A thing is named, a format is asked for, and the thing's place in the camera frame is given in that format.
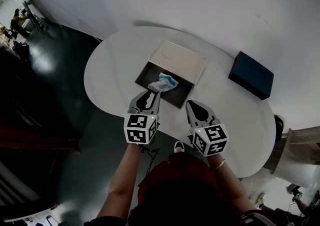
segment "dark blue box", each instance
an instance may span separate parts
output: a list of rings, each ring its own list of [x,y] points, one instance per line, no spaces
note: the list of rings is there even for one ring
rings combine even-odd
[[[247,54],[239,52],[228,78],[264,100],[270,97],[274,74]]]

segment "white cardboard box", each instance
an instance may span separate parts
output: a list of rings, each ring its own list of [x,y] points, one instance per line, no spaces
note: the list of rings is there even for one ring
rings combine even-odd
[[[180,45],[164,40],[150,56],[149,61],[196,84],[206,67],[207,59]]]

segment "wrist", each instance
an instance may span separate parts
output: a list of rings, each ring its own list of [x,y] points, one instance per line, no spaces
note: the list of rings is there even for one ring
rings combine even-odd
[[[141,147],[138,144],[129,143],[127,149],[131,152],[141,153]]]
[[[220,154],[217,154],[217,155],[207,157],[207,160],[209,162],[210,167],[212,169],[215,169],[224,161],[224,158]]]

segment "gray floor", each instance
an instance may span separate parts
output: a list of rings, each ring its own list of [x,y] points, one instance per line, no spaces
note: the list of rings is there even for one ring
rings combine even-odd
[[[44,33],[33,31],[27,43],[31,66],[44,86],[42,99],[46,103],[41,109],[47,114],[51,127],[75,130],[82,135],[81,154],[68,154],[63,162],[55,192],[59,207],[52,214],[64,225],[83,225],[99,212],[126,149],[124,120],[95,107],[85,93],[84,70],[98,41],[51,25]],[[157,132],[152,148],[161,150],[153,165],[167,159],[173,152],[174,142],[172,137]],[[137,184],[144,178],[150,161],[150,157],[143,154]],[[132,207],[136,204],[137,187]]]
[[[271,174],[271,171],[261,168],[254,175],[244,178],[242,181],[246,192],[252,202],[255,202],[261,193],[266,193],[264,204],[272,209],[280,208],[292,214],[301,215],[298,206],[292,202],[292,195],[288,194],[286,187],[291,183]],[[309,205],[319,189],[320,167],[314,172],[311,184],[308,188],[299,188],[303,193],[302,202]]]

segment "human arm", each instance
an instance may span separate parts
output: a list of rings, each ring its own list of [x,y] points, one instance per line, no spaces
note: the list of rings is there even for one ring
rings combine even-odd
[[[250,202],[243,185],[231,171],[227,163],[224,163],[222,166],[217,168],[224,160],[222,156],[220,154],[209,156],[207,157],[207,160],[216,177],[222,191],[222,195],[237,206],[241,213],[249,210],[255,210],[256,208]]]
[[[109,186],[106,201],[97,217],[115,216],[127,221],[140,155],[141,148],[138,145],[127,146]]]
[[[308,215],[308,214],[305,214],[308,206],[305,203],[303,203],[300,199],[296,200],[295,202],[296,202],[300,212],[302,212],[304,215]]]

